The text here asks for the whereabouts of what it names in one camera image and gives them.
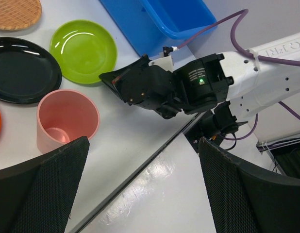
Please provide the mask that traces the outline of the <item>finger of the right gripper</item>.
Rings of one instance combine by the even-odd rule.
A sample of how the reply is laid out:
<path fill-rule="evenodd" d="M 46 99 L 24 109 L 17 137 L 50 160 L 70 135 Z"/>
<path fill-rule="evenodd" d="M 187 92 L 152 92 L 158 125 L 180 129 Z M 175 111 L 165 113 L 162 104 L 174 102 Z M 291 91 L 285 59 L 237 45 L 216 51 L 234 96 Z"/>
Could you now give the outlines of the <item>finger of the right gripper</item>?
<path fill-rule="evenodd" d="M 115 85 L 123 75 L 129 72 L 133 68 L 148 66 L 150 59 L 148 55 L 141 56 L 138 60 L 127 65 L 121 69 L 105 72 L 99 75 L 99 78 L 105 83 L 110 85 Z"/>
<path fill-rule="evenodd" d="M 118 91 L 118 89 L 116 88 L 116 86 L 112 83 L 112 82 L 107 82 L 107 81 L 104 81 L 103 82 L 104 84 L 106 84 L 109 89 L 120 99 L 122 100 L 124 103 L 127 103 L 127 101 L 125 101 L 121 95 L 121 93 Z"/>

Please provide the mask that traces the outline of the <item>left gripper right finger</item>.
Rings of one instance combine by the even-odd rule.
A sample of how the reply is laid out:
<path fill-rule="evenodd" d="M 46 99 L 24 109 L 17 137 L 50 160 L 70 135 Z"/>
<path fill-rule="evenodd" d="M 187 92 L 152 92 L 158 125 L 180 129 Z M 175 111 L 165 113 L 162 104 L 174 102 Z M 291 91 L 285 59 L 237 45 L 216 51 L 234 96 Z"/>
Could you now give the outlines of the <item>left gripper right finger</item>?
<path fill-rule="evenodd" d="M 300 179 L 239 158 L 202 137 L 199 159 L 218 233 L 300 233 Z"/>

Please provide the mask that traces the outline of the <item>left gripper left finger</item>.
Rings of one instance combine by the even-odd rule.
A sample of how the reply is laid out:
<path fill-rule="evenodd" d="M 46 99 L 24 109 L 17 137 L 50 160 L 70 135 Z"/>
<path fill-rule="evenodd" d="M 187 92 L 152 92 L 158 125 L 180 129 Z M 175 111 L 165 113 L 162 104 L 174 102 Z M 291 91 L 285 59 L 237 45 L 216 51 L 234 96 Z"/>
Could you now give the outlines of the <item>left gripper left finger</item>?
<path fill-rule="evenodd" d="M 0 233 L 63 233 L 89 151 L 82 136 L 0 170 Z"/>

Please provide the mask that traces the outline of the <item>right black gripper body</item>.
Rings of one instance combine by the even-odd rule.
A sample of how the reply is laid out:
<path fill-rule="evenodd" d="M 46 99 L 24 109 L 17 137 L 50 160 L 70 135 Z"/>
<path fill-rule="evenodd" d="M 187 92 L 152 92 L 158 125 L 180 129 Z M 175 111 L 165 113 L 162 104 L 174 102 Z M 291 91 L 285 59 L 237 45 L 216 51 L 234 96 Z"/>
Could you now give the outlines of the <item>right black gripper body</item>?
<path fill-rule="evenodd" d="M 171 102 L 175 94 L 172 73 L 159 66 L 133 68 L 115 86 L 127 104 L 153 110 L 164 119 L 182 111 Z"/>

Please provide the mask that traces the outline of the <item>green plastic plate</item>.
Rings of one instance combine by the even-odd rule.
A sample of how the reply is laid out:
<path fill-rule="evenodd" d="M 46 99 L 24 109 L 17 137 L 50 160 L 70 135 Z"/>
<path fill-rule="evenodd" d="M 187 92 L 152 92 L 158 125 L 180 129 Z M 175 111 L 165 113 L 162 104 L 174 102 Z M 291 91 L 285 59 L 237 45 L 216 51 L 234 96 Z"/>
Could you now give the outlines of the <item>green plastic plate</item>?
<path fill-rule="evenodd" d="M 52 35 L 49 52 L 62 75 L 78 84 L 100 82 L 100 75 L 113 71 L 117 63 L 113 37 L 101 25 L 84 19 L 60 26 Z"/>

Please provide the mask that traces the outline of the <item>brown woven bamboo tray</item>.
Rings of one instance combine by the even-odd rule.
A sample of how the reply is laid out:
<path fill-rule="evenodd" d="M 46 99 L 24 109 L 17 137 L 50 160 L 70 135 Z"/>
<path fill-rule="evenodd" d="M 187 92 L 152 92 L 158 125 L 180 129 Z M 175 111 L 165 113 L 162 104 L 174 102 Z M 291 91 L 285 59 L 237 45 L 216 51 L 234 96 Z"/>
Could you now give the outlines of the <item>brown woven bamboo tray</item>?
<path fill-rule="evenodd" d="M 39 0 L 0 0 L 0 30 L 17 31 L 36 24 L 42 15 Z"/>

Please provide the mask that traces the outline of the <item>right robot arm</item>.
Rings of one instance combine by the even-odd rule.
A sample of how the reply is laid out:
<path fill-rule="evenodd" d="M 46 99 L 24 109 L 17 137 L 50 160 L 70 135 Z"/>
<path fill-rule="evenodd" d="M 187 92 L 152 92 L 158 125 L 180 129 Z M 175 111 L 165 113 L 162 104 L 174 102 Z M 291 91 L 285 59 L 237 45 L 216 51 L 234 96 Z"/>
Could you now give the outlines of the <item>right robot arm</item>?
<path fill-rule="evenodd" d="M 210 111 L 206 138 L 235 133 L 260 111 L 300 93 L 300 33 L 248 49 L 211 54 L 173 70 L 170 57 L 142 56 L 100 75 L 124 103 L 164 119 Z"/>

